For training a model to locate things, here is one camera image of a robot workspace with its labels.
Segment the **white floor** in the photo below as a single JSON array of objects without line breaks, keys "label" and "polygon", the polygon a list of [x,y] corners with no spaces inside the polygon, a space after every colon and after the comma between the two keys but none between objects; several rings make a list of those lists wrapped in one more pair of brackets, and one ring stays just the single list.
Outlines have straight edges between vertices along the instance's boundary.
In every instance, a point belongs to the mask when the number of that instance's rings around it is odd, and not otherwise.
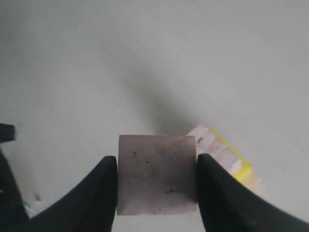
[{"label": "white floor", "polygon": [[[2,0],[0,122],[25,201],[47,207],[120,134],[217,129],[259,194],[309,221],[309,2]],[[116,217],[114,231],[203,231],[198,214]]]}]

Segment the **white surface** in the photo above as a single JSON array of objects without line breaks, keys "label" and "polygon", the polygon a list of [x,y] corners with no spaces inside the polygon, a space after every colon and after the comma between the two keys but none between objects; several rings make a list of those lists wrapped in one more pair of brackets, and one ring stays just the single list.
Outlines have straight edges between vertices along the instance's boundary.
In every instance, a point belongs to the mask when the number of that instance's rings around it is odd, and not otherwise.
[{"label": "white surface", "polygon": [[[119,134],[203,123],[309,221],[309,2],[2,0],[0,121],[25,200],[49,206]],[[202,231],[198,215],[116,217],[114,231]]]}]

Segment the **yellow edge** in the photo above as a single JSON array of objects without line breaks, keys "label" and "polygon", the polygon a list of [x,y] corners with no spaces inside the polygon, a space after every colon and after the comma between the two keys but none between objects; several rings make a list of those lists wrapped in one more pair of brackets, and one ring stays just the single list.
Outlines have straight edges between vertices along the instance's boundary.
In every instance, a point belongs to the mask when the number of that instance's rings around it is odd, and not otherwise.
[{"label": "yellow edge", "polygon": [[231,151],[233,151],[242,161],[242,168],[233,176],[239,181],[243,182],[251,176],[253,169],[252,165],[234,148],[229,144],[221,135],[219,135],[214,129],[210,129],[210,131],[218,137]]}]

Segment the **dark spot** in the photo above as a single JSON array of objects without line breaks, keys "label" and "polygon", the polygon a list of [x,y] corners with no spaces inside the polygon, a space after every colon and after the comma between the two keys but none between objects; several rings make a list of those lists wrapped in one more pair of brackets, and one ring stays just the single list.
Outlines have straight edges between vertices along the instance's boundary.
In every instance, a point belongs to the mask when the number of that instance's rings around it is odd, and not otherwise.
[{"label": "dark spot", "polygon": [[202,142],[203,139],[204,139],[203,137],[199,138],[197,143],[199,144],[200,142]]}]

